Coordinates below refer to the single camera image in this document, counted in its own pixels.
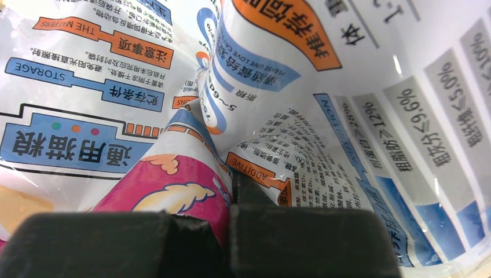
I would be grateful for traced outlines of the pink pet food bag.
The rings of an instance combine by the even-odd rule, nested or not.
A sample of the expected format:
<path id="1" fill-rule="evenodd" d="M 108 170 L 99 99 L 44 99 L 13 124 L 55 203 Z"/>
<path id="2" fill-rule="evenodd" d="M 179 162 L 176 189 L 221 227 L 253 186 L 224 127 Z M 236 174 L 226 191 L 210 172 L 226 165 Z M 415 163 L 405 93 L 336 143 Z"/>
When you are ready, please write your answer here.
<path id="1" fill-rule="evenodd" d="M 240 174 L 376 216 L 403 277 L 489 277 L 490 2 L 1 2 L 1 249 L 165 211 L 224 250 Z"/>

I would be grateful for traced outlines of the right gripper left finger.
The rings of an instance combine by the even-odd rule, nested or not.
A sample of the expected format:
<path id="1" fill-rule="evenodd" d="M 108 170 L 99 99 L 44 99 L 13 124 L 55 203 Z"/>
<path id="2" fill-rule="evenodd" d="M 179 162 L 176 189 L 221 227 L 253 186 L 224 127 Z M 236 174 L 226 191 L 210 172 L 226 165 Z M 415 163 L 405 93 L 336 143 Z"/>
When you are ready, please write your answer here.
<path id="1" fill-rule="evenodd" d="M 158 213 L 39 213 L 1 251 L 2 277 L 225 277 L 207 221 Z"/>

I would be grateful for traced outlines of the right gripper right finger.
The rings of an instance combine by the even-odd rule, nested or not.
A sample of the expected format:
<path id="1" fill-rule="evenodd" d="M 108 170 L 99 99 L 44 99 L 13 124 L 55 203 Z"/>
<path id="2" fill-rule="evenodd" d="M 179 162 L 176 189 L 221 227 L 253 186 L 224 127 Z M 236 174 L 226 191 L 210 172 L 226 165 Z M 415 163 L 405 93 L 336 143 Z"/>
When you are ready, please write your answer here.
<path id="1" fill-rule="evenodd" d="M 233 178 L 229 261 L 235 277 L 400 277 L 370 211 L 281 207 L 244 174 Z"/>

